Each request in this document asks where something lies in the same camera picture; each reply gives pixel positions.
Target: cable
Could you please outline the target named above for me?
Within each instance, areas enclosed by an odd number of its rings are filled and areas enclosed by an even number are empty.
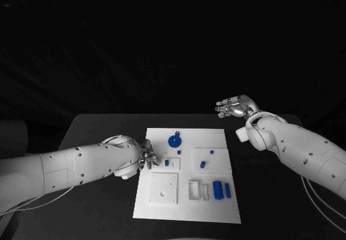
[[[328,204],[323,201],[323,199],[320,198],[320,196],[318,196],[318,194],[315,193],[315,190],[314,190],[314,188],[313,188],[313,186],[311,186],[310,180],[308,180],[308,179],[305,179],[305,180],[307,180],[307,183],[308,183],[308,185],[310,185],[311,191],[313,191],[315,197],[318,198],[318,200],[320,200],[320,201],[323,202],[323,204],[330,208],[330,210],[333,210],[333,212],[334,212],[336,214],[338,214],[338,216],[346,219],[346,216],[343,216],[343,215],[337,212],[337,210],[334,210],[334,209],[328,206]]]
[[[315,206],[315,208],[317,208],[318,212],[321,213],[321,215],[324,216],[324,218],[325,218],[325,219],[330,221],[330,223],[338,228],[338,230],[343,231],[343,233],[346,234],[346,231],[333,223],[333,221],[328,219],[328,217],[325,216],[325,214],[324,214],[323,211],[320,210],[320,208],[318,208],[318,206],[317,206],[317,204],[315,204],[315,202],[314,202],[314,200],[313,200],[313,198],[311,198],[311,196],[310,196],[310,193],[308,193],[308,189],[307,189],[307,186],[305,186],[305,182],[304,182],[302,176],[300,176],[300,177],[301,177],[301,181],[302,181],[302,185],[304,185],[304,191],[305,191],[305,193],[307,193],[307,196],[308,196],[308,198],[310,198],[310,200],[311,200],[313,205]]]
[[[69,191],[70,189],[56,198],[59,199]],[[29,202],[26,202],[23,205],[20,205],[18,207],[16,207],[13,210],[8,210],[5,211],[0,216],[3,216],[4,214],[10,213],[10,212],[16,212],[16,211],[23,211],[23,210],[30,210],[30,209],[36,209],[36,208],[40,208],[43,207],[44,205],[47,205],[49,203],[52,203],[56,199],[53,199],[50,202],[47,202],[46,204],[40,205],[40,206],[36,206],[36,207],[31,207],[31,208],[24,208],[24,209],[18,209],[21,208],[24,205],[27,205],[29,203],[31,203],[36,199],[39,199],[41,196],[37,196],[34,199],[31,199]]]

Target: table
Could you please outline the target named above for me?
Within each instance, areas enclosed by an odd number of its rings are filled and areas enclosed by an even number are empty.
[[[297,116],[278,115],[302,126]],[[90,145],[119,134],[140,143],[147,128],[225,129],[242,224],[132,218],[140,174],[128,180],[111,175],[27,210],[13,239],[343,238],[308,200],[300,176],[279,163],[274,152],[258,151],[249,141],[240,143],[235,130],[243,125],[243,118],[217,118],[216,114],[80,114],[59,147]],[[65,191],[52,192],[29,206],[44,204]]]

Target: blue object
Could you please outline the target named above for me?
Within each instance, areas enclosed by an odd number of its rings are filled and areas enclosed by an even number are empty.
[[[168,140],[167,140],[167,144],[173,147],[177,148],[181,144],[181,139],[178,137],[178,131],[174,132],[174,135],[170,136]]]
[[[203,169],[203,168],[204,168],[204,166],[206,166],[206,162],[204,162],[204,161],[202,161],[202,163],[200,163],[200,168]]]
[[[229,191],[229,184],[225,183],[225,194],[226,194],[226,197],[230,198],[230,191]]]
[[[213,181],[212,182],[212,187],[213,187],[213,197],[216,200],[223,199],[223,192],[222,192],[222,182],[220,181]]]

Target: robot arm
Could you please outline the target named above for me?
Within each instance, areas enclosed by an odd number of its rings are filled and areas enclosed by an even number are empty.
[[[29,199],[114,174],[122,179],[158,163],[151,142],[118,135],[102,143],[0,160],[0,214]]]
[[[272,151],[295,173],[346,199],[346,151],[323,136],[261,111],[248,96],[216,105],[220,118],[232,115],[246,119],[245,127],[236,130],[240,142],[249,140],[255,149]]]

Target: dark curtain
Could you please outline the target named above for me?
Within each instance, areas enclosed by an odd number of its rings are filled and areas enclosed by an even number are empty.
[[[240,94],[307,127],[337,111],[343,3],[158,9],[3,3],[0,114],[66,129],[80,113],[213,114]]]

